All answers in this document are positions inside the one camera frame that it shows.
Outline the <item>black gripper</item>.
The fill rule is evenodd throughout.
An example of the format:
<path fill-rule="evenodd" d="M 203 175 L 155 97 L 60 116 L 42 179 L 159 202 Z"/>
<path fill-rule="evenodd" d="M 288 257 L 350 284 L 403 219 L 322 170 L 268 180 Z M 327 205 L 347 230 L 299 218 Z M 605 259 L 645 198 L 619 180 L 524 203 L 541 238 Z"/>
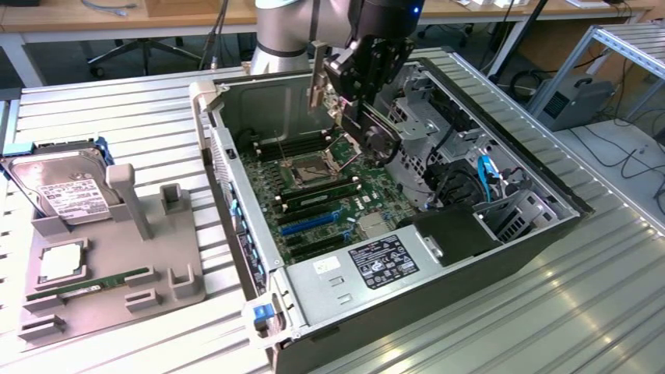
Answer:
<path fill-rule="evenodd" d="M 399 74 L 414 51 L 410 35 L 417 28 L 423 1 L 352 1 L 351 34 L 346 49 L 324 60 L 338 95 L 371 103 Z"/>

